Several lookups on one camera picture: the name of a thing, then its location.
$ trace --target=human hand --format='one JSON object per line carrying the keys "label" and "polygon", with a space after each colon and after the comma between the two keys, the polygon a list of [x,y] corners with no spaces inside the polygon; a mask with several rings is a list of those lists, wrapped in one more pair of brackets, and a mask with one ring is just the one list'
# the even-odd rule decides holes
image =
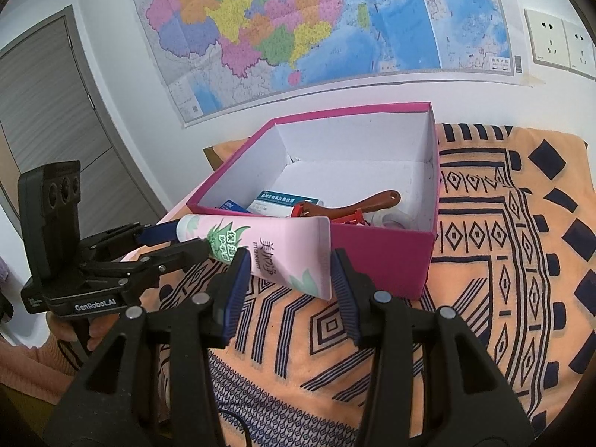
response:
{"label": "human hand", "polygon": [[[94,351],[104,336],[108,333],[114,323],[118,320],[117,314],[109,314],[107,316],[100,316],[95,318],[89,324],[90,339],[87,342],[87,349]],[[45,319],[50,328],[50,332],[59,340],[67,341],[69,343],[78,341],[75,330],[70,322],[56,317],[53,313],[47,312]]]}

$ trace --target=open cardboard box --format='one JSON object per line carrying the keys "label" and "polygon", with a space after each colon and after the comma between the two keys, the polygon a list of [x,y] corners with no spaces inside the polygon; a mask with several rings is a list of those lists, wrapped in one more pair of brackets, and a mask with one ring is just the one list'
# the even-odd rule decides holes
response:
{"label": "open cardboard box", "polygon": [[416,230],[332,223],[332,248],[378,289],[419,298],[436,237],[439,159],[429,103],[385,104],[271,120],[209,177],[187,202],[193,213],[226,200],[246,208],[263,190],[319,198],[344,207],[397,190]]}

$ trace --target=brown brush handle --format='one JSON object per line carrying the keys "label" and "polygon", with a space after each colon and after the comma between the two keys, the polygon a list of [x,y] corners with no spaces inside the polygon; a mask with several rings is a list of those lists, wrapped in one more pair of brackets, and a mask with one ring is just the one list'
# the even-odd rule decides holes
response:
{"label": "brown brush handle", "polygon": [[330,220],[339,219],[347,215],[355,213],[357,209],[361,209],[362,213],[378,212],[383,209],[390,209],[399,203],[402,197],[395,190],[387,190],[377,193],[366,200],[359,201],[349,207],[342,209],[326,209],[308,201],[300,203],[302,206],[301,217],[329,217]]}

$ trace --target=power outlet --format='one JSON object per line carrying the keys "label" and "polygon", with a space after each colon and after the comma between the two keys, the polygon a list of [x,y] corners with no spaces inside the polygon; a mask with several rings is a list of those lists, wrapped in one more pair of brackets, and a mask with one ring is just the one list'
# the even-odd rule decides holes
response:
{"label": "power outlet", "polygon": [[596,77],[596,62],[594,62],[592,39],[588,32],[579,25],[563,20],[563,26],[569,48],[571,64],[569,70],[593,79]]}
{"label": "power outlet", "polygon": [[562,20],[534,10],[525,11],[534,62],[567,70],[569,51]]}

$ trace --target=barcode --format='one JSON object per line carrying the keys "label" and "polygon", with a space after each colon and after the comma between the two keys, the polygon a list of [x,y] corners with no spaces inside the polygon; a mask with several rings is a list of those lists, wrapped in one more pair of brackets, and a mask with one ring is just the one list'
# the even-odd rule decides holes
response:
{"label": "barcode", "polygon": [[522,74],[523,73],[522,56],[521,55],[516,55],[515,59],[516,59],[516,72],[518,74]]}

